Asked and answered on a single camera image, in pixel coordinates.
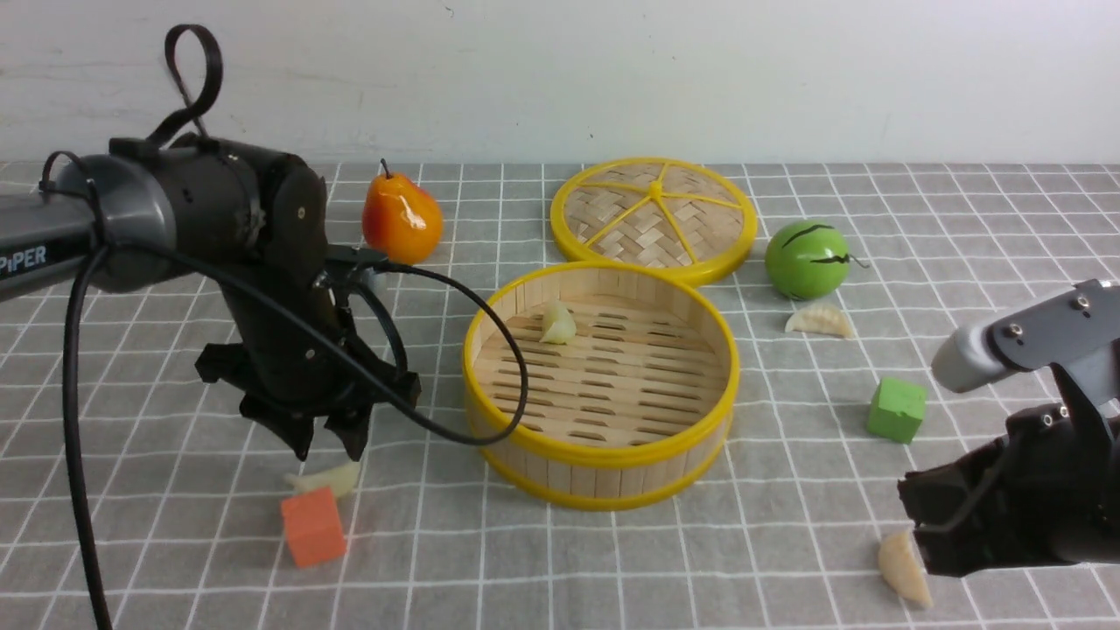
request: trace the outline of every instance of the yellow rim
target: yellow rim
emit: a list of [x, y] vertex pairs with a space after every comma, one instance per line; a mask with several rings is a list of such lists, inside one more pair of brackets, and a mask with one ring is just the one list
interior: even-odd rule
[[559, 492], [557, 490], [552, 490], [551, 488], [534, 483], [517, 474], [513, 471], [513, 469], [502, 463], [488, 451], [483, 451], [483, 456], [486, 457], [489, 465], [494, 466], [494, 470], [507, 479], [510, 483], [543, 501], [585, 511], [633, 510], [635, 508], [644, 508], [659, 501], [663, 501], [696, 483], [696, 481], [703, 476], [703, 474], [708, 472], [708, 469], [716, 463], [716, 457], [724, 452], [724, 445], [727, 443], [727, 432], [730, 430], [730, 428], [731, 424], [728, 423], [727, 429], [725, 429], [724, 437], [720, 438], [719, 444], [707, 457], [704, 457], [702, 462], [700, 462], [700, 465], [698, 465], [694, 471], [682, 476], [681, 479], [678, 479], [669, 485], [654, 490], [653, 492], [646, 492], [645, 494], [638, 494], [636, 497], [625, 497], [623, 499], [592, 499], [590, 497], [579, 497], [576, 494], [568, 494], [566, 492]]
[[[754, 245], [755, 237], [758, 233], [758, 219], [757, 214], [755, 213], [754, 204], [750, 203], [750, 200], [747, 197], [746, 194], [743, 193], [743, 191], [739, 189], [738, 186], [736, 186], [729, 179], [716, 173], [715, 170], [688, 161], [681, 161], [669, 158], [659, 158], [659, 157], [626, 158], [626, 159], [604, 163], [597, 166], [592, 166], [591, 168], [585, 169], [579, 174], [577, 174], [571, 179], [569, 179], [568, 182], [566, 182], [564, 185], [560, 187], [560, 191], [557, 192], [556, 197], [552, 200], [552, 207], [549, 211], [549, 224], [552, 229], [552, 239], [556, 241], [557, 248], [560, 250], [560, 252], [563, 253], [564, 257], [568, 258], [568, 260], [617, 262], [618, 265], [625, 265], [626, 267], [636, 267], [633, 265], [622, 263], [614, 259], [607, 258], [592, 250], [590, 248], [590, 244], [594, 243], [598, 238], [600, 238], [604, 232], [609, 231], [615, 225], [617, 225], [618, 222], [625, 219], [627, 214], [645, 205], [645, 202], [647, 202], [648, 200], [643, 198], [642, 202], [635, 204], [632, 207], [628, 207], [625, 212], [620, 213], [618, 216], [615, 216], [606, 226], [604, 226], [603, 230], [600, 230], [598, 234], [596, 234], [591, 239], [588, 239], [586, 243], [580, 242], [579, 239], [577, 239], [576, 235], [571, 233], [571, 230], [568, 229], [568, 222], [564, 219], [564, 206], [568, 203], [568, 196], [576, 188], [585, 186], [595, 187], [600, 185], [599, 183], [586, 183], [586, 180], [589, 177], [618, 166], [627, 166], [634, 164], [650, 164], [650, 163], [662, 165], [661, 174], [657, 176], [656, 182], [661, 182], [665, 177], [665, 172], [669, 169], [670, 166], [676, 166], [680, 168], [700, 173], [720, 183], [725, 188], [727, 188], [727, 191], [731, 194], [731, 196], [735, 197], [736, 202], [738, 202], [737, 204], [729, 204], [726, 201], [702, 197], [699, 195], [680, 195], [680, 196], [687, 198], [694, 198], [698, 201], [703, 201], [707, 203], [712, 203], [725, 207], [735, 207], [737, 210], [743, 211], [743, 216], [744, 216], [743, 233], [739, 234], [739, 239], [735, 242], [735, 244], [728, 248], [727, 251], [724, 251], [719, 256], [716, 256], [702, 262], [698, 262], [696, 254], [692, 252], [691, 245], [689, 244], [684, 235], [680, 232], [680, 226], [676, 224], [676, 221], [673, 217], [672, 213], [668, 212], [664, 204], [662, 204], [659, 201], [657, 207], [661, 209], [661, 212], [665, 216], [670, 226], [673, 229], [674, 232], [676, 232], [676, 235], [681, 241], [681, 245], [689, 253], [689, 257], [692, 259], [693, 262], [692, 265], [689, 265], [687, 267], [668, 267], [662, 269], [654, 269], [652, 270], [653, 274], [659, 278], [669, 278], [672, 280], [676, 280], [679, 282], [683, 282], [689, 286], [698, 287], [719, 280], [720, 278], [724, 278], [730, 275], [736, 269], [738, 269], [739, 266], [743, 265], [743, 261], [746, 260], [748, 256], [750, 256], [750, 248]], [[627, 184], [601, 184], [601, 185], [620, 189], [627, 189], [636, 193], [646, 192], [645, 188], [642, 188], [641, 186], [631, 186]]]
[[[722, 335], [724, 342], [727, 343], [728, 356], [730, 358], [730, 373], [728, 374], [727, 389], [724, 390], [724, 395], [720, 396], [719, 400], [711, 408], [708, 415], [691, 427], [676, 435], [666, 437], [665, 439], [651, 442], [650, 444], [643, 444], [641, 446], [627, 446], [626, 448], [599, 448], [595, 446], [569, 444], [567, 442], [544, 437], [536, 432], [529, 430], [528, 428], [521, 426], [514, 429], [513, 434], [511, 434], [507, 439], [513, 441], [514, 444], [525, 451], [529, 451], [530, 453], [556, 462], [576, 466], [618, 469], [652, 464], [663, 460], [669, 460], [699, 444], [708, 437], [712, 430], [715, 430], [720, 420], [731, 414], [735, 406], [735, 396], [739, 387], [739, 353], [735, 344], [735, 335], [731, 333], [731, 328], [727, 325], [724, 316], [719, 314], [719, 311], [717, 311], [706, 297], [688, 285], [665, 278], [664, 276], [660, 276], [648, 269], [606, 259], [601, 261], [564, 262], [562, 265], [556, 265], [533, 271], [532, 274], [528, 274], [503, 287], [501, 290], [491, 296], [488, 303], [491, 306], [494, 306], [505, 295], [516, 290], [519, 286], [535, 280], [542, 276], [576, 269], [615, 269], [644, 274], [673, 285], [698, 302], [704, 311], [707, 311], [708, 315], [715, 318], [719, 325], [719, 331]], [[498, 409], [497, 406], [494, 405], [489, 397], [483, 391], [482, 385], [475, 376], [474, 367], [470, 364], [470, 354], [467, 352], [467, 349], [473, 345], [474, 337], [478, 334], [478, 326], [482, 324], [484, 318], [488, 318], [488, 316], [485, 312], [479, 311], [475, 315], [475, 318], [470, 322], [470, 327], [467, 328], [467, 336], [463, 342], [463, 374], [464, 380], [466, 381], [467, 396], [477, 405], [479, 409], [482, 409], [483, 413], [480, 415], [496, 433], [508, 426], [510, 417], [506, 416], [504, 411]]]

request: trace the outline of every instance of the grid tablecloth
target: grid tablecloth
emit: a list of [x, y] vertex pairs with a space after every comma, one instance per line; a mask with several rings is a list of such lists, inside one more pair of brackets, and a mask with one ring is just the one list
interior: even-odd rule
[[[1120, 277], [1120, 169], [1099, 165], [710, 165], [757, 206], [750, 259], [703, 293], [735, 331], [736, 424], [724, 454], [672, 500], [619, 513], [558, 509], [477, 453], [376, 409], [361, 490], [340, 501], [349, 549], [297, 569], [281, 538], [284, 473], [345, 461], [320, 430], [301, 466], [199, 382], [207, 342], [236, 339], [216, 286], [187, 277], [87, 300], [82, 435], [118, 628], [609, 629], [1120, 628], [1120, 568], [932, 577], [935, 605], [903, 605], [875, 554], [907, 525], [906, 471], [1002, 433], [1054, 399], [1048, 374], [964, 396], [927, 365], [956, 325], [1071, 281]], [[329, 164], [327, 234], [361, 239], [375, 165]], [[429, 267], [493, 291], [544, 263], [551, 196], [580, 165], [396, 165], [440, 201]], [[0, 194], [38, 164], [0, 164]], [[833, 296], [856, 342], [783, 333], [793, 305], [766, 281], [768, 234], [803, 216], [848, 234], [869, 269]], [[0, 305], [0, 629], [91, 628], [59, 427], [67, 286]], [[386, 293], [421, 372], [422, 410], [463, 427], [460, 342], [474, 306], [427, 280]], [[361, 332], [381, 344], [368, 313]], [[925, 385], [909, 446], [865, 430], [878, 379]]]

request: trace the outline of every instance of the steamer basket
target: steamer basket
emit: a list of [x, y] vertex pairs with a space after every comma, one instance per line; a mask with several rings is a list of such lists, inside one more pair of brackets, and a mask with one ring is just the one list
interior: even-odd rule
[[[536, 341], [553, 299], [576, 319], [563, 345]], [[691, 484], [722, 450], [739, 359], [727, 323], [691, 287], [617, 262], [570, 262], [522, 277], [489, 304], [529, 365], [521, 425], [483, 450], [513, 484], [570, 508], [637, 508]], [[521, 377], [482, 312], [464, 374], [472, 430], [508, 426]]]
[[552, 201], [550, 225], [569, 260], [655, 269], [696, 287], [743, 265], [758, 219], [743, 191], [713, 170], [631, 158], [594, 166], [564, 183]]

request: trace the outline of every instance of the green watermelon toy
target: green watermelon toy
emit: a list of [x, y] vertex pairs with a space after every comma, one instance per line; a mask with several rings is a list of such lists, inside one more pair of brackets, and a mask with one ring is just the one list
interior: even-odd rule
[[766, 274], [774, 288], [791, 299], [816, 299], [834, 291], [848, 277], [852, 260], [867, 267], [851, 256], [839, 230], [820, 221], [790, 223], [766, 245]]

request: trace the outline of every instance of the green cube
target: green cube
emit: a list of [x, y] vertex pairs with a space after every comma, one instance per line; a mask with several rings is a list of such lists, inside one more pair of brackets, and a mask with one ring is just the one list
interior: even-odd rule
[[925, 418], [925, 388], [899, 379], [884, 377], [871, 399], [867, 430], [909, 444]]

